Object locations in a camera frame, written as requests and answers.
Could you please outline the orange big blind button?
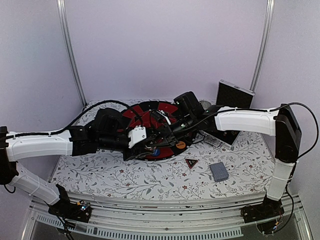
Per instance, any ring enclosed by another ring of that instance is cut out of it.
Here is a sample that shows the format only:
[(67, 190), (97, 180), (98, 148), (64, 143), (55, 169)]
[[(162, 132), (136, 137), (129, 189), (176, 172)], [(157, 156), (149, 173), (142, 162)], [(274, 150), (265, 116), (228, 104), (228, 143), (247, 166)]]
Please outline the orange big blind button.
[(182, 150), (186, 148), (186, 143), (184, 141), (179, 141), (176, 145), (175, 145), (178, 149)]

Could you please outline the blue small blind button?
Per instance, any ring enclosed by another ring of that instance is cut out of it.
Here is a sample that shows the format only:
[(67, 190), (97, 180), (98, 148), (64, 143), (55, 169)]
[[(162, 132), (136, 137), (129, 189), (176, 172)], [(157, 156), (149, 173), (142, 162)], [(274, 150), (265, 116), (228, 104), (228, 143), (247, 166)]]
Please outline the blue small blind button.
[(152, 157), (158, 157), (161, 154), (161, 150), (159, 148), (156, 148), (153, 153), (152, 153)]

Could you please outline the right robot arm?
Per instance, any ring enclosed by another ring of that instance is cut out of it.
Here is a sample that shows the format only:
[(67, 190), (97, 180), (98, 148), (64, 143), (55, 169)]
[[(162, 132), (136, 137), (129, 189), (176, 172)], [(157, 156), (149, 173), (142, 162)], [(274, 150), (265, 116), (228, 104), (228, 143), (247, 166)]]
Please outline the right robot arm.
[(275, 167), (266, 192), (266, 200), (259, 206), (262, 218), (269, 218), (278, 210), (282, 194), (293, 177), (299, 158), (302, 137), (301, 128), (290, 104), (273, 108), (241, 108), (223, 105), (204, 107), (192, 91), (185, 92), (174, 99), (179, 119), (171, 117), (162, 110), (151, 116), (156, 121), (164, 121), (161, 131), (165, 139), (175, 140), (193, 131), (245, 131), (275, 137)]

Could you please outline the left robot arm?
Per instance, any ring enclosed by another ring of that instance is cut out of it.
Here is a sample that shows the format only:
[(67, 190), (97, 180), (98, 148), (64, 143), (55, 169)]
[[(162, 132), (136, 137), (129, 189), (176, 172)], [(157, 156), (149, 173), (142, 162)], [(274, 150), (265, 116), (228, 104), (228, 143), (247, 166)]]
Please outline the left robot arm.
[(43, 156), (84, 156), (98, 150), (123, 154), (125, 160), (151, 154), (162, 141), (161, 132), (143, 124), (127, 127), (121, 112), (99, 109), (92, 121), (84, 126), (70, 125), (54, 132), (8, 132), (0, 128), (0, 183), (19, 188), (35, 196), (63, 216), (74, 213), (64, 187), (49, 183), (18, 163), (20, 159)]

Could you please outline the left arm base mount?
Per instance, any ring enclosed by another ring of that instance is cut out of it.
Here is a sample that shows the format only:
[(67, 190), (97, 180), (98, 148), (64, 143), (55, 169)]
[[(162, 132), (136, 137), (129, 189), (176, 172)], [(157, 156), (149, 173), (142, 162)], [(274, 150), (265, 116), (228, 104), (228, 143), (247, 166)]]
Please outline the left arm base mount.
[(59, 192), (59, 200), (49, 205), (48, 213), (63, 219), (88, 223), (92, 214), (91, 203), (85, 200), (72, 203), (65, 188), (59, 184), (56, 184), (56, 187)]

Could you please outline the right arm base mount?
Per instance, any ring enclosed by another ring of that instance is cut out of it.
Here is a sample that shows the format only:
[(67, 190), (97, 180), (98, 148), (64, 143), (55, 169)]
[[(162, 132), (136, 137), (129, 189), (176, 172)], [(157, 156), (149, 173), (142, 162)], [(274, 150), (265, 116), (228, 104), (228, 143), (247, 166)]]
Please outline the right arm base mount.
[(284, 207), (282, 201), (271, 200), (265, 196), (262, 203), (255, 205), (245, 205), (240, 209), (240, 215), (245, 223), (253, 223), (257, 221), (266, 220), (269, 218), (274, 218), (274, 220), (259, 223), (256, 225), (257, 230), (264, 236), (274, 235), (275, 233), (281, 231), (290, 222), (293, 212), (294, 212), (294, 198), (286, 190), (286, 194), (291, 200), (291, 211), (288, 219), (283, 223), (284, 219)]

